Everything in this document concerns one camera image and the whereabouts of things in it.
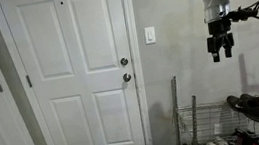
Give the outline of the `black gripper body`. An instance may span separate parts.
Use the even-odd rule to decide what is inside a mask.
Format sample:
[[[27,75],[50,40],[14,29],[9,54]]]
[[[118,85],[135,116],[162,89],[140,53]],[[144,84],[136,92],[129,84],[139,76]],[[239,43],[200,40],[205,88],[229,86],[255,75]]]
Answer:
[[[233,35],[230,33],[231,21],[228,18],[219,19],[208,24],[209,35],[207,51],[217,53],[221,47],[228,49],[234,46]]]

